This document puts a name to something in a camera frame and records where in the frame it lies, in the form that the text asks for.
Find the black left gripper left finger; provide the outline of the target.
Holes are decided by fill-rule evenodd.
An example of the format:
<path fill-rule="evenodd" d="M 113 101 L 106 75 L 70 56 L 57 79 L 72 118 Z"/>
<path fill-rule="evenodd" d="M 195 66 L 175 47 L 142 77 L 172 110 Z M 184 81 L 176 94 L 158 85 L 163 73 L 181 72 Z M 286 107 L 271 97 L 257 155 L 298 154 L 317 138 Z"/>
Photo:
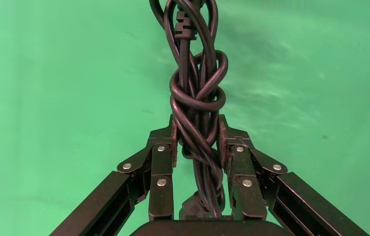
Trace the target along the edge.
<path fill-rule="evenodd" d="M 116 236 L 149 196 L 149 222 L 132 235 L 156 236 L 154 221 L 174 219 L 172 173 L 176 165 L 177 127 L 172 120 L 150 132 L 146 146 L 117 166 L 55 230 L 53 236 Z"/>

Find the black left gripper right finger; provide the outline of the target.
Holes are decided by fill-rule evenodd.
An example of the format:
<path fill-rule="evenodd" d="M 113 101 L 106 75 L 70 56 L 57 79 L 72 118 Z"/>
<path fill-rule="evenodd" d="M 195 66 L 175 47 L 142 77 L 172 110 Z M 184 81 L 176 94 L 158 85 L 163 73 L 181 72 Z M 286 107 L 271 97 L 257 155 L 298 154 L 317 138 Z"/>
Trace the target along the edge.
<path fill-rule="evenodd" d="M 219 117 L 217 148 L 227 175 L 236 236 L 364 236 L 366 232 L 281 162 L 257 150 L 247 132 Z"/>

